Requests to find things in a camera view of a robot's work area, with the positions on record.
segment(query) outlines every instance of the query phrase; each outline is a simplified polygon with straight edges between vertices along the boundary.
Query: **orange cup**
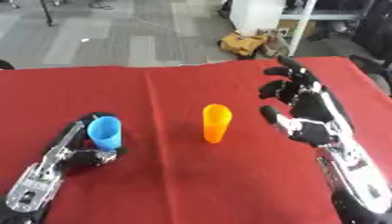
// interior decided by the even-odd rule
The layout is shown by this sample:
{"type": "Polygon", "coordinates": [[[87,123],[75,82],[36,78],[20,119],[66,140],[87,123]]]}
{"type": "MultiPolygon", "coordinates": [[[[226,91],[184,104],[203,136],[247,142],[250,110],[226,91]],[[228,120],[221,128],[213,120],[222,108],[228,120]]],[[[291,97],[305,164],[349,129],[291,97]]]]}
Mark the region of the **orange cup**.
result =
{"type": "Polygon", "coordinates": [[[219,143],[233,118],[230,109],[219,104],[210,104],[203,109],[203,135],[210,144],[219,143]]]}

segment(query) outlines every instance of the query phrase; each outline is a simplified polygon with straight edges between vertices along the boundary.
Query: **cup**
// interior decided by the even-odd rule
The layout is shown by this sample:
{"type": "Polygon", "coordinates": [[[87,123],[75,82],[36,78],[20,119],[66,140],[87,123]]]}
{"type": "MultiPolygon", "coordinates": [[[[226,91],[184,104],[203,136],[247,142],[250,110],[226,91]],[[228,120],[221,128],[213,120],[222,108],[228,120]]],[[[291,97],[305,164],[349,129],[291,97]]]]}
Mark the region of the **cup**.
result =
{"type": "Polygon", "coordinates": [[[102,116],[93,120],[87,133],[98,149],[112,151],[122,146],[121,122],[113,116],[102,116]]]}
{"type": "Polygon", "coordinates": [[[203,136],[211,144],[219,143],[228,129],[233,114],[226,106],[210,104],[203,109],[203,136]]]}

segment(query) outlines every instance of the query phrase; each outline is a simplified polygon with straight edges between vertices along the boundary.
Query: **robotic hand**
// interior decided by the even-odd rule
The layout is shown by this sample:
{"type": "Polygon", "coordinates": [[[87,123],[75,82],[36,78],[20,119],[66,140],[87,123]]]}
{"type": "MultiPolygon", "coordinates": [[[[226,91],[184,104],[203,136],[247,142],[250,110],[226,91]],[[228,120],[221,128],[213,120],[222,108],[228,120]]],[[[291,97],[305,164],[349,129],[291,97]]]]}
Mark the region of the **robotic hand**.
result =
{"type": "Polygon", "coordinates": [[[283,66],[264,71],[287,79],[259,89],[260,98],[290,106],[292,118],[271,106],[265,119],[291,140],[318,148],[318,162],[332,190],[332,203],[344,224],[392,223],[392,192],[365,149],[354,140],[354,126],[331,91],[296,61],[278,57],[283,66]]]}
{"type": "Polygon", "coordinates": [[[0,197],[0,224],[41,224],[49,211],[69,168],[104,165],[126,152],[84,147],[88,140],[87,126],[96,118],[112,116],[92,113],[69,123],[44,149],[39,163],[29,166],[5,197],[0,197]]]}

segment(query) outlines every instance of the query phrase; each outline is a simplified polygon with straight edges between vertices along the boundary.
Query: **red tablecloth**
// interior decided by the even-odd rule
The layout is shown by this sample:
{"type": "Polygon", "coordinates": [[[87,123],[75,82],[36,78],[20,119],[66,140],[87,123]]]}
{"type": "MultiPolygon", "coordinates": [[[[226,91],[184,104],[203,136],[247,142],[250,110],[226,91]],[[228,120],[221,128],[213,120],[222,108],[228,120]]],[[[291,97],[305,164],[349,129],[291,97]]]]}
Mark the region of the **red tablecloth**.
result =
{"type": "MultiPolygon", "coordinates": [[[[356,136],[392,178],[392,104],[347,59],[301,59],[343,102],[356,136]]],[[[47,223],[338,223],[315,150],[259,114],[257,89],[272,60],[172,68],[81,67],[2,71],[0,190],[65,123],[116,113],[131,151],[66,178],[47,223]],[[232,109],[220,144],[202,140],[201,110],[232,109]]]]}

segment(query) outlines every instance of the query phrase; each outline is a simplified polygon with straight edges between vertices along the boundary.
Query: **gray floor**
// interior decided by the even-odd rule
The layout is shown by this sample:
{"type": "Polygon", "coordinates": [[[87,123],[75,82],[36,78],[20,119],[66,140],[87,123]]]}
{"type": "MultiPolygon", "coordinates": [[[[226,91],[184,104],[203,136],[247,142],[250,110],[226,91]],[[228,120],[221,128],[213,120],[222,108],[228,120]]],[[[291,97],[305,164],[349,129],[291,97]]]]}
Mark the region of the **gray floor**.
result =
{"type": "MultiPolygon", "coordinates": [[[[221,0],[108,0],[114,10],[92,10],[88,0],[51,7],[48,27],[39,0],[0,3],[0,59],[19,68],[122,65],[177,66],[234,60],[216,41],[233,28],[216,13],[221,0]]],[[[366,52],[346,38],[301,44],[298,56],[366,52]]]]}

